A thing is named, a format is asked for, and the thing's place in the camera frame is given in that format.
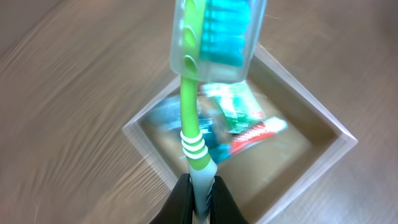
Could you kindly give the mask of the green white packet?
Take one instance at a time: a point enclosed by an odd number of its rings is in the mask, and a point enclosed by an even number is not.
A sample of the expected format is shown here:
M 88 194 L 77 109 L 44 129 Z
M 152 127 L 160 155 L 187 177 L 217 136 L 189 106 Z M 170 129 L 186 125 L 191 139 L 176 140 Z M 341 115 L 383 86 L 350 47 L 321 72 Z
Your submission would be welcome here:
M 205 83 L 201 90 L 219 109 L 232 134 L 242 133 L 267 118 L 247 81 Z

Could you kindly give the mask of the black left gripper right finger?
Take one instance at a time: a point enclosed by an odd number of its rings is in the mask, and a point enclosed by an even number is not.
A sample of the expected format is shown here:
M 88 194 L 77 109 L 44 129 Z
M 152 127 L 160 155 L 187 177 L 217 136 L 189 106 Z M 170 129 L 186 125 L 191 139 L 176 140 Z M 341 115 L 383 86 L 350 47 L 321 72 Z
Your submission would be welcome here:
M 248 224 L 222 177 L 216 175 L 211 191 L 211 224 Z

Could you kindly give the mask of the small teal tube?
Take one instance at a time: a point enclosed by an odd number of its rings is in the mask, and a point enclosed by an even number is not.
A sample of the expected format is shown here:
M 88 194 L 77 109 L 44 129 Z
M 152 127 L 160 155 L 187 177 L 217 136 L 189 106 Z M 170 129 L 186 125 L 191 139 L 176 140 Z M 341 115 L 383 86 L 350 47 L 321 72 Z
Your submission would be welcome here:
M 227 144 L 220 144 L 218 147 L 210 149 L 210 156 L 217 164 L 219 164 L 256 144 L 285 131 L 287 128 L 288 124 L 285 120 L 273 116 L 260 121 L 246 131 L 235 135 Z

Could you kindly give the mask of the blue mouthwash bottle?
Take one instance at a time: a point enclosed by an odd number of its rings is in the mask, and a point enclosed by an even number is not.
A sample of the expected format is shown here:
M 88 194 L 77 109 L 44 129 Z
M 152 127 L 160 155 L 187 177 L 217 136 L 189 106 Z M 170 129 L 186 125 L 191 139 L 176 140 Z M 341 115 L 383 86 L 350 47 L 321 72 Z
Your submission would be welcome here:
M 209 109 L 206 108 L 203 99 L 197 99 L 197 109 L 198 124 L 206 145 L 209 149 L 218 147 L 220 142 L 215 133 L 215 120 L 208 114 Z M 180 97 L 172 95 L 164 98 L 148 112 L 147 119 L 161 131 L 180 132 L 182 130 Z

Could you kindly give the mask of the white cardboard box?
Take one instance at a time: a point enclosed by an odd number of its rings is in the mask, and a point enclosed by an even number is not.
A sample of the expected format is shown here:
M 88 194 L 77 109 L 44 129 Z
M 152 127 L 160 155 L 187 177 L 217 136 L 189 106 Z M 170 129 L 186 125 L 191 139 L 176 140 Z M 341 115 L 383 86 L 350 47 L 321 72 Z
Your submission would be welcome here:
M 357 143 L 357 139 L 263 46 L 256 47 L 248 84 L 265 114 L 288 128 L 218 166 L 241 213 L 268 223 L 306 191 Z M 149 113 L 180 93 L 175 77 L 123 127 L 123 133 L 167 187 L 185 173 L 180 136 L 150 124 Z

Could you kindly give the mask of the green white toothbrush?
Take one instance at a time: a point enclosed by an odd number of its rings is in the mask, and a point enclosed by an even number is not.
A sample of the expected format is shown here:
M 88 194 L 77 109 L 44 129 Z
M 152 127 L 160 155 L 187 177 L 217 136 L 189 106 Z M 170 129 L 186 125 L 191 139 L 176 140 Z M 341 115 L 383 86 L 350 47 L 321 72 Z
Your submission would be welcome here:
M 176 0 L 169 65 L 180 79 L 180 140 L 193 190 L 193 214 L 206 223 L 218 167 L 199 120 L 200 86 L 246 79 L 267 0 Z

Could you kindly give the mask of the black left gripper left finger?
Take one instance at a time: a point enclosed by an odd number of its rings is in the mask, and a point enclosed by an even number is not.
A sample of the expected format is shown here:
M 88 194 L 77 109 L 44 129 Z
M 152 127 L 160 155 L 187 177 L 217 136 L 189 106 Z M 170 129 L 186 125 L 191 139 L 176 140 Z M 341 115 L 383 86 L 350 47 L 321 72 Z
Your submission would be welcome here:
M 159 213 L 150 224 L 192 224 L 193 186 L 188 173 L 182 174 Z

